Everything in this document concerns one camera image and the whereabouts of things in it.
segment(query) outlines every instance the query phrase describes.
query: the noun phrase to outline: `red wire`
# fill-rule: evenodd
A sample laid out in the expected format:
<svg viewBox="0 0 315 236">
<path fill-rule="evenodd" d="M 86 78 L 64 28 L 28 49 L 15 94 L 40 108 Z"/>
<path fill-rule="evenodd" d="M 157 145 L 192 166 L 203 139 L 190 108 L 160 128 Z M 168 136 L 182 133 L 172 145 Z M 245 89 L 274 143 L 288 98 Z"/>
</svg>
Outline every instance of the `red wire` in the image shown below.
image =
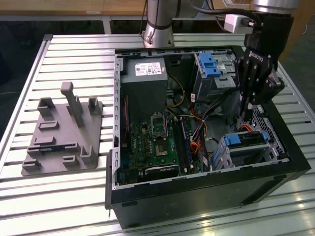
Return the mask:
<svg viewBox="0 0 315 236">
<path fill-rule="evenodd" d="M 123 139 L 123 144 L 125 143 L 126 136 L 127 136 L 127 131 L 128 131 L 128 116 L 127 116 L 127 102 L 126 102 L 126 99 L 125 99 L 125 117 L 126 117 L 126 132 L 125 132 L 125 136 L 124 136 L 124 139 Z"/>
</svg>

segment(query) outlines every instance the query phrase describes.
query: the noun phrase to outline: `power supply label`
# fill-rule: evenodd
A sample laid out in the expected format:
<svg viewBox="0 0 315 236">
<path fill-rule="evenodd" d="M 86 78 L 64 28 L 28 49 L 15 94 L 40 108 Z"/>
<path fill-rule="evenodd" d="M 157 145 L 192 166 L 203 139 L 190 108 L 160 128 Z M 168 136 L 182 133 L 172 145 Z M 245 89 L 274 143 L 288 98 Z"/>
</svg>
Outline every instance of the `power supply label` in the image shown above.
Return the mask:
<svg viewBox="0 0 315 236">
<path fill-rule="evenodd" d="M 136 64 L 135 69 L 136 69 L 136 76 L 162 74 L 161 65 L 159 62 L 138 63 Z"/>
</svg>

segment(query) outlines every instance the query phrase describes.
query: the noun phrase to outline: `ram slot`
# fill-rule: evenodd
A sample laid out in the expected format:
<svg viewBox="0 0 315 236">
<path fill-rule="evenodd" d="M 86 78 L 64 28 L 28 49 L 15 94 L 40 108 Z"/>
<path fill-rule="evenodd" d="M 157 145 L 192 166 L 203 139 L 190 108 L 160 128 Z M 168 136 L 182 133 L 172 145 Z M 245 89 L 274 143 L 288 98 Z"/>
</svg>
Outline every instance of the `ram slot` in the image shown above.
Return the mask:
<svg viewBox="0 0 315 236">
<path fill-rule="evenodd" d="M 189 138 L 186 134 L 186 130 L 185 130 L 185 125 L 184 125 L 184 121 L 182 121 L 182 132 L 183 132 L 183 137 L 184 137 L 184 142 L 185 142 L 185 147 L 186 147 L 186 153 L 187 153 L 187 159 L 189 162 L 189 167 L 190 169 L 193 168 L 193 160 L 192 160 L 192 156 L 191 156 L 191 151 L 190 151 L 190 147 L 189 147 Z"/>
<path fill-rule="evenodd" d="M 176 120 L 173 122 L 173 130 L 174 130 L 175 145 L 176 145 L 176 150 L 177 150 L 180 166 L 184 169 L 184 172 L 187 173 L 190 165 L 188 162 L 188 157 L 187 157 L 187 152 L 186 152 L 186 147 L 185 147 L 185 140 L 182 134 L 183 128 L 179 120 Z"/>
</svg>

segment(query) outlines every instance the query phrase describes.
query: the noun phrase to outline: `yellow wire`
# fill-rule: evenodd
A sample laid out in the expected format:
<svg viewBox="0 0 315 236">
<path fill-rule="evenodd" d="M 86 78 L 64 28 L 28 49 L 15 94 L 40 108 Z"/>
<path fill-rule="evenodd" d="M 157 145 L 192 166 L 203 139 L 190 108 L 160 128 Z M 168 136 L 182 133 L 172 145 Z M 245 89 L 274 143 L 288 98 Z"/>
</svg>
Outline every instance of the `yellow wire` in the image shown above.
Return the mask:
<svg viewBox="0 0 315 236">
<path fill-rule="evenodd" d="M 190 115 L 176 115 L 172 112 L 172 110 L 167 110 L 167 109 L 165 109 L 165 110 L 168 111 L 170 114 L 172 114 L 175 117 L 191 117 L 191 118 L 193 118 L 193 116 L 190 116 Z"/>
<path fill-rule="evenodd" d="M 168 106 L 166 106 L 167 108 L 174 108 L 174 107 L 180 106 L 180 105 L 184 102 L 184 99 L 185 99 L 185 91 L 184 91 L 184 88 L 183 88 L 183 86 L 181 85 L 181 83 L 179 83 L 179 81 L 178 81 L 174 76 L 169 75 L 169 77 L 172 77 L 172 78 L 178 83 L 178 85 L 181 87 L 182 92 L 183 92 L 182 100 L 181 100 L 179 103 L 174 104 L 174 105 L 168 105 Z"/>
</svg>

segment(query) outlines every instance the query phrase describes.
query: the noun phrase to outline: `motherboard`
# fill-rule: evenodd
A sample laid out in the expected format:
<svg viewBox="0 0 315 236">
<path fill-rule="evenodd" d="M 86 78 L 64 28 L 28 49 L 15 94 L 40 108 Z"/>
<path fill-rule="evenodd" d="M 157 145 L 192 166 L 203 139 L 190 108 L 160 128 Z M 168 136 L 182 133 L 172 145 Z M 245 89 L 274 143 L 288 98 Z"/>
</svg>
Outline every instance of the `motherboard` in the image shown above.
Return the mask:
<svg viewBox="0 0 315 236">
<path fill-rule="evenodd" d="M 130 123 L 130 145 L 122 156 L 121 184 L 139 183 L 201 171 L 189 148 L 189 119 L 166 119 L 154 114 L 150 120 Z"/>
</svg>

